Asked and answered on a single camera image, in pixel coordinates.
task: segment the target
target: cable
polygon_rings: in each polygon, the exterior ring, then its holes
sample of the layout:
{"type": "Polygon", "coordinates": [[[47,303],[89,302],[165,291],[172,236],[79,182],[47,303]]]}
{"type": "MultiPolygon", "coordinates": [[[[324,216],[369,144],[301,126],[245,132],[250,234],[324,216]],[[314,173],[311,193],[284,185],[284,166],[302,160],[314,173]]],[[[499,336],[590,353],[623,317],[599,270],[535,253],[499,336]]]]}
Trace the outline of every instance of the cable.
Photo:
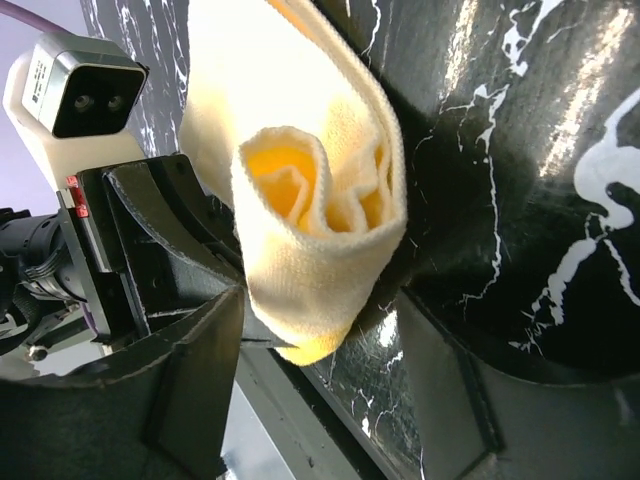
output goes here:
{"type": "Polygon", "coordinates": [[[22,8],[8,2],[7,0],[0,0],[0,13],[8,17],[15,18],[16,20],[45,33],[70,33],[60,25],[50,22],[46,18],[30,12],[26,8],[22,8]]]}

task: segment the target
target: camera label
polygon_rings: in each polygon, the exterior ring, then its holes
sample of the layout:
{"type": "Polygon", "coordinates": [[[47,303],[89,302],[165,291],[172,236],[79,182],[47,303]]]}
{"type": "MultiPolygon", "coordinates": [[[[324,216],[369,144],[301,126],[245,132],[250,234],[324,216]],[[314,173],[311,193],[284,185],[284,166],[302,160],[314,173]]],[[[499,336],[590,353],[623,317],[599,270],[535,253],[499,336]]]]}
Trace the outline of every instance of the camera label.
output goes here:
{"type": "Polygon", "coordinates": [[[40,45],[35,46],[31,57],[27,81],[24,84],[22,105],[36,119],[40,115],[40,109],[42,108],[54,61],[55,59],[40,45]]]}

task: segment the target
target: robotic hand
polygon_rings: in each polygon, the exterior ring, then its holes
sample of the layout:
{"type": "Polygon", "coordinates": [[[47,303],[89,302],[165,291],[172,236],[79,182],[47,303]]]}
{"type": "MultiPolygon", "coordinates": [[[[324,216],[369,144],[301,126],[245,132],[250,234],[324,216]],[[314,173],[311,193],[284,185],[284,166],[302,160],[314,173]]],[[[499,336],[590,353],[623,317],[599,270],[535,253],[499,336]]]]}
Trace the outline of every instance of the robotic hand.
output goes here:
{"type": "Polygon", "coordinates": [[[229,212],[188,158],[144,159],[124,129],[147,75],[67,33],[9,72],[4,108],[60,210],[0,210],[0,354],[38,360],[87,329],[113,352],[66,377],[0,380],[11,478],[213,478],[240,346],[285,345],[248,307],[229,212]]]}

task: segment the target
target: towel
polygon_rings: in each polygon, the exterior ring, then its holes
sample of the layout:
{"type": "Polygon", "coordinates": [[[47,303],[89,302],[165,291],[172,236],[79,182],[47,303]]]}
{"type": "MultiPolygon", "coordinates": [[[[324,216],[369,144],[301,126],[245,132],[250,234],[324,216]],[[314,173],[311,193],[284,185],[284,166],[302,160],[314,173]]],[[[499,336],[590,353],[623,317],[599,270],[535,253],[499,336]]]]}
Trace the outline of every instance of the towel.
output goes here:
{"type": "Polygon", "coordinates": [[[404,234],[381,86],[309,0],[191,0],[180,148],[234,212],[251,305],[309,365],[333,353],[404,234]]]}

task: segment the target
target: marble tabletop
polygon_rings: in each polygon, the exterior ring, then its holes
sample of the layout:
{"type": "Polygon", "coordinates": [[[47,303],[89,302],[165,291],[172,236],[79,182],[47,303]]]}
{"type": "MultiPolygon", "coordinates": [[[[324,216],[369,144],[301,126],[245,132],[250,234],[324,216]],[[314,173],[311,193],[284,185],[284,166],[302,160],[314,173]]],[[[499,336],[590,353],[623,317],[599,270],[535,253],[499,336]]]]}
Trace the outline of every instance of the marble tabletop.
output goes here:
{"type": "MultiPolygon", "coordinates": [[[[146,153],[177,150],[188,2],[81,1],[91,34],[151,68],[130,124],[146,153]]],[[[640,7],[314,3],[380,79],[405,140],[407,235],[349,341],[308,370],[356,434],[399,478],[424,476],[393,304],[401,286],[430,315],[523,355],[638,371],[640,7]]]]}

